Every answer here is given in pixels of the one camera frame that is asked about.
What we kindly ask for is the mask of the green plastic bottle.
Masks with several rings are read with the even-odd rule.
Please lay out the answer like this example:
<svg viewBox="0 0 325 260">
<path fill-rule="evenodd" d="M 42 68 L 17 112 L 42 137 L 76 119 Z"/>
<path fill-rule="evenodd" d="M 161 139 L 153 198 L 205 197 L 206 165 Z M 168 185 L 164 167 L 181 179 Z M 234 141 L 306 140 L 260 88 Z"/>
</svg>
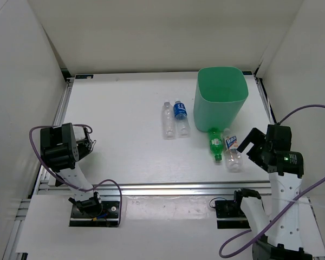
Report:
<svg viewBox="0 0 325 260">
<path fill-rule="evenodd" d="M 210 151 L 214 156 L 216 162 L 221 162 L 223 144 L 220 138 L 220 130 L 217 128 L 210 128 L 208 130 Z"/>
</svg>

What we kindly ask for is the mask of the clear unlabelled plastic bottle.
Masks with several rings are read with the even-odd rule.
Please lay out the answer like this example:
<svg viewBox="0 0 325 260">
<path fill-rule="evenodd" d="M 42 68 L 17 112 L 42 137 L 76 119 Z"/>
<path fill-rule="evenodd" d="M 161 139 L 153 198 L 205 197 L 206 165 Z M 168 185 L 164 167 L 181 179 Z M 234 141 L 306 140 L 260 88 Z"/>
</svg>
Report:
<svg viewBox="0 0 325 260">
<path fill-rule="evenodd" d="M 176 126 L 174 122 L 173 107 L 169 100 L 164 101 L 161 119 L 164 138 L 167 140 L 174 139 L 176 137 Z"/>
</svg>

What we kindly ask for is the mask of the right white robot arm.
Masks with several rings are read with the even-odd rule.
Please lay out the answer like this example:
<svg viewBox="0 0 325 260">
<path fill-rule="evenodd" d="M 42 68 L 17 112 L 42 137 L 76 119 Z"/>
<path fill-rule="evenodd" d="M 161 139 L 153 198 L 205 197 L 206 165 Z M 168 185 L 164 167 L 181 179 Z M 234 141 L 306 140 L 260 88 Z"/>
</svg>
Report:
<svg viewBox="0 0 325 260">
<path fill-rule="evenodd" d="M 249 144 L 247 156 L 268 173 L 271 185 L 271 215 L 255 190 L 241 189 L 232 204 L 233 212 L 246 216 L 258 239 L 252 245 L 253 259 L 312 259 L 303 247 L 300 234 L 298 195 L 304 175 L 300 152 L 291 150 L 292 133 L 288 126 L 268 125 L 263 133 L 253 128 L 238 151 Z"/>
</svg>

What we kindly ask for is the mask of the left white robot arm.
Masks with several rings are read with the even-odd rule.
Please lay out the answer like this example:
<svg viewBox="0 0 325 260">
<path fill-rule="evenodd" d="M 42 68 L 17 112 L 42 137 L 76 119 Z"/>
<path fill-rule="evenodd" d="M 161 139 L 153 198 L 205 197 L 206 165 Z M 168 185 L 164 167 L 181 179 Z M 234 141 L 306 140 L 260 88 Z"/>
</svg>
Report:
<svg viewBox="0 0 325 260">
<path fill-rule="evenodd" d="M 92 152 L 93 146 L 86 126 L 65 123 L 40 130 L 41 159 L 58 177 L 56 186 L 67 185 L 73 193 L 69 201 L 81 213 L 96 217 L 101 214 L 103 204 L 79 166 L 79 161 Z"/>
</svg>

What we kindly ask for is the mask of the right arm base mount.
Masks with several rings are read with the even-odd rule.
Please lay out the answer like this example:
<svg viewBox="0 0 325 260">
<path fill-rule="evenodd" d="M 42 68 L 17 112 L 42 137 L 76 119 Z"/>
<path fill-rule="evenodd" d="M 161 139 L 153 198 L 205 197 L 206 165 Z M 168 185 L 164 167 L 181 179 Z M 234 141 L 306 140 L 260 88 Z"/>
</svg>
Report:
<svg viewBox="0 0 325 260">
<path fill-rule="evenodd" d="M 215 210 L 217 229 L 249 229 L 244 213 L 234 200 L 215 197 L 209 201 L 209 208 Z"/>
</svg>

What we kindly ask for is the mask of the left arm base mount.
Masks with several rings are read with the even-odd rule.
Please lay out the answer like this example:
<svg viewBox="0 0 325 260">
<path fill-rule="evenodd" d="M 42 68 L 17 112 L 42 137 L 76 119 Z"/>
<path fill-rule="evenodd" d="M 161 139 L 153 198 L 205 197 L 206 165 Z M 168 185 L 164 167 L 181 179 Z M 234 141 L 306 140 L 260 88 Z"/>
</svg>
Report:
<svg viewBox="0 0 325 260">
<path fill-rule="evenodd" d="M 90 211 L 81 211 L 73 205 L 69 226 L 84 228 L 117 228 L 119 226 L 120 202 L 105 200 L 101 206 Z"/>
</svg>

